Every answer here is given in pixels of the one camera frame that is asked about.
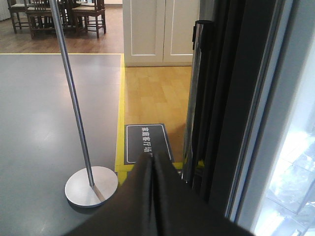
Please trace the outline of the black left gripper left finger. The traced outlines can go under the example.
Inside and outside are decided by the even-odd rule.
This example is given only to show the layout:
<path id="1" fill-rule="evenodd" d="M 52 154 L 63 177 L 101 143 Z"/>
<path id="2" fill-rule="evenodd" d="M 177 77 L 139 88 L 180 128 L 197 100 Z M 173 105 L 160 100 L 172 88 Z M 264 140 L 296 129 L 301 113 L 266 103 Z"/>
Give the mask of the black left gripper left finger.
<path id="1" fill-rule="evenodd" d="M 68 236 L 156 236 L 153 158 L 142 154 L 117 192 Z"/>

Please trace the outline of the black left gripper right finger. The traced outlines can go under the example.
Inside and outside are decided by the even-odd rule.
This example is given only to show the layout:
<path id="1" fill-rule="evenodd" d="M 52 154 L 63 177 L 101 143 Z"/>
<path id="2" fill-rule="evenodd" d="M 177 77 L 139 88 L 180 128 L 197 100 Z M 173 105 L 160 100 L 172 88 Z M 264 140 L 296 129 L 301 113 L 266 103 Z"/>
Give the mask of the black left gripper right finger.
<path id="1" fill-rule="evenodd" d="M 163 152 L 154 156 L 153 202 L 159 236 L 250 236 L 205 203 Z"/>

